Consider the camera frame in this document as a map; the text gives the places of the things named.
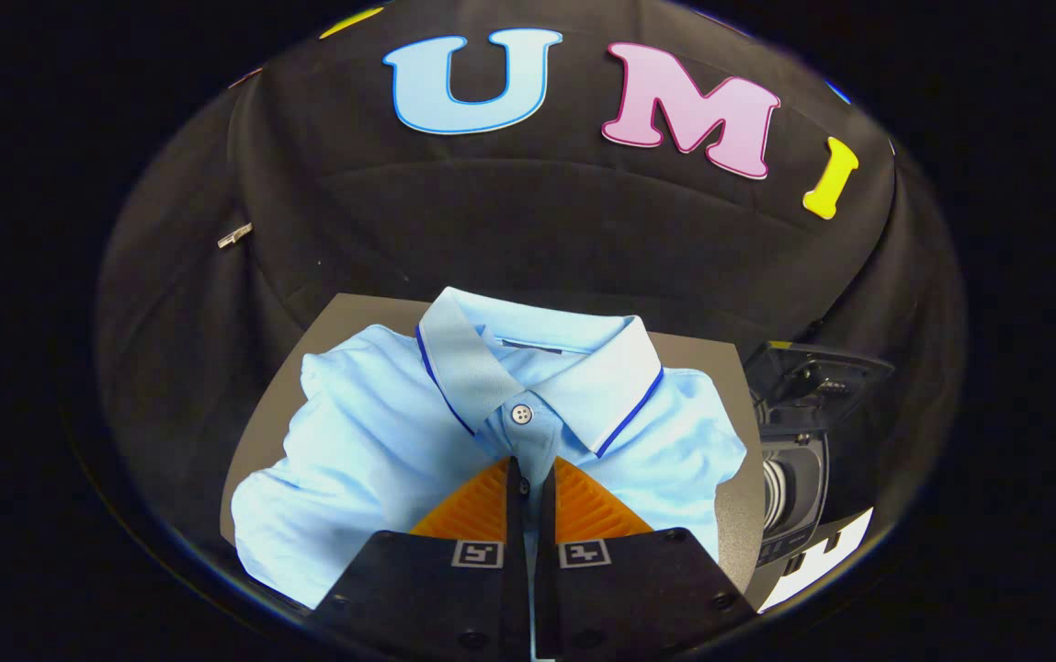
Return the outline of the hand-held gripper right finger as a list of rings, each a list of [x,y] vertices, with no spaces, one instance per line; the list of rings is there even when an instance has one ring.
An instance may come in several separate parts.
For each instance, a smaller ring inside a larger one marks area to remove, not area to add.
[[[684,661],[757,616],[683,527],[656,529],[557,460],[541,487],[535,650],[557,661]]]

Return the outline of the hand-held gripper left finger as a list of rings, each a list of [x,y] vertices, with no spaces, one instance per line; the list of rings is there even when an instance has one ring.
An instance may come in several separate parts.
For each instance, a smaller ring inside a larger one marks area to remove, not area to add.
[[[308,617],[356,661],[527,661],[525,498],[515,458],[415,524],[376,531]]]

